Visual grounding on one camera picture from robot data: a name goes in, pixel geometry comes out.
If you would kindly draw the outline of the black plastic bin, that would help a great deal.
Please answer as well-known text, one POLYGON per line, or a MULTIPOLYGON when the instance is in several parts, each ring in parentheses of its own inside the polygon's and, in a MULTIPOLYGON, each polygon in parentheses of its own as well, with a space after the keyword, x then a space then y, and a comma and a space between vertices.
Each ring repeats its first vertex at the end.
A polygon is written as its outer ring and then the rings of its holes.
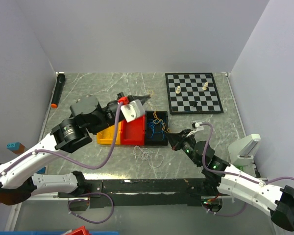
POLYGON ((145 113, 145 145, 167 146, 168 140, 165 132, 168 129, 167 111, 146 111, 145 113))

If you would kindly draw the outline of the red plastic bin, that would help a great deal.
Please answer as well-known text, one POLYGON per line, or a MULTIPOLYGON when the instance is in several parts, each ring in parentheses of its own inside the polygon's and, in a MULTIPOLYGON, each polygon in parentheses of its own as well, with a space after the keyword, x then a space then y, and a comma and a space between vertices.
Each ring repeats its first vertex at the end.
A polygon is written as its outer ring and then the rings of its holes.
POLYGON ((123 120, 121 122, 121 145, 144 145, 145 144, 145 115, 127 122, 123 120))

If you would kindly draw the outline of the yellow plastic bin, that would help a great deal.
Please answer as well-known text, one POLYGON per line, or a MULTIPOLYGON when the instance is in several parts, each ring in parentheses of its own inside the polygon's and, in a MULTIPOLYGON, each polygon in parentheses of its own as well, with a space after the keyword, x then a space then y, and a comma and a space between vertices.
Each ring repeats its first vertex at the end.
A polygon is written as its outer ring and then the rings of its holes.
MULTIPOLYGON (((114 126, 111 126, 97 134, 97 143, 101 145, 111 145, 114 136, 114 126)), ((118 132, 115 145, 121 144, 121 125, 118 125, 118 132)))

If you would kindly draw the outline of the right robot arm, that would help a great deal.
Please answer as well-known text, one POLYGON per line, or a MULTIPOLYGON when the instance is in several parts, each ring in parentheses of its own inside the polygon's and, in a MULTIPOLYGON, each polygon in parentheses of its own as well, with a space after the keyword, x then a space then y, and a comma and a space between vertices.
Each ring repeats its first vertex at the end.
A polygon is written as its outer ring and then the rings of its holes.
POLYGON ((280 228, 294 231, 293 187, 271 185, 242 172, 216 156, 209 141, 196 141, 190 129, 166 137, 173 151, 182 150, 197 167, 203 167, 207 194, 232 196, 261 210, 280 228))

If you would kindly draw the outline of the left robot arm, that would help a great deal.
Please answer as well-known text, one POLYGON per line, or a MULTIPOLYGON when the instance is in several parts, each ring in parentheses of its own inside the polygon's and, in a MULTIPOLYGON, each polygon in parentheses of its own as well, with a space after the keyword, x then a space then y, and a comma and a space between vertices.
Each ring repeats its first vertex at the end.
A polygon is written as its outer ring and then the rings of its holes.
POLYGON ((82 168, 97 170, 111 158, 119 122, 132 122, 145 114, 143 105, 151 98, 143 96, 117 95, 117 99, 101 107, 94 95, 80 98, 70 106, 71 115, 36 145, 17 158, 0 164, 0 203, 11 206, 26 201, 38 194, 63 192, 75 197, 83 196, 87 183, 83 173, 74 171, 65 175, 41 175, 38 170, 56 158, 62 158, 82 168), (70 155, 92 142, 91 135, 113 126, 114 135, 107 157, 98 165, 78 162, 70 155))

